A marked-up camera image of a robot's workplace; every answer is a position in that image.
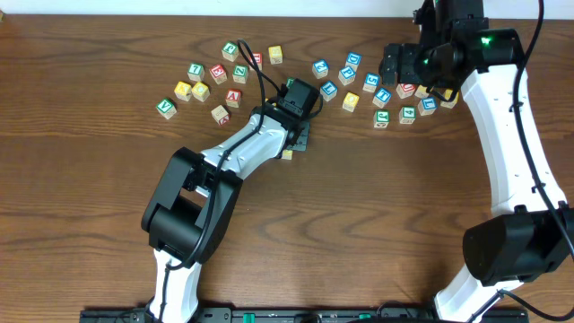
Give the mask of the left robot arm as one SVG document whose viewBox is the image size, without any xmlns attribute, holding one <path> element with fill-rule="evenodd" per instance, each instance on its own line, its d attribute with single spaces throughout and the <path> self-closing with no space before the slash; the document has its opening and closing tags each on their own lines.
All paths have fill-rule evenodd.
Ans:
<svg viewBox="0 0 574 323">
<path fill-rule="evenodd" d="M 188 322 L 198 307 L 201 266 L 227 231 L 243 181 L 296 144 L 311 118 L 310 103 L 273 99 L 252 110 L 248 123 L 214 148 L 177 150 L 146 207 L 141 227 L 157 262 L 148 322 Z"/>
</svg>

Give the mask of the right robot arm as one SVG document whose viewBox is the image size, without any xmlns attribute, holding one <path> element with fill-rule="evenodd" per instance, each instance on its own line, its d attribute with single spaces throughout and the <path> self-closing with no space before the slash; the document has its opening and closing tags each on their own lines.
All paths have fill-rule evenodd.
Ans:
<svg viewBox="0 0 574 323">
<path fill-rule="evenodd" d="M 416 43 L 389 44 L 386 85 L 422 85 L 445 102 L 462 99 L 476 125 L 491 185 L 490 220 L 466 230 L 465 263 L 438 292 L 427 320 L 481 322 L 493 305 L 555 271 L 573 255 L 573 211 L 546 160 L 531 110 L 531 47 L 493 29 L 479 1 L 425 0 L 413 14 Z"/>
</svg>

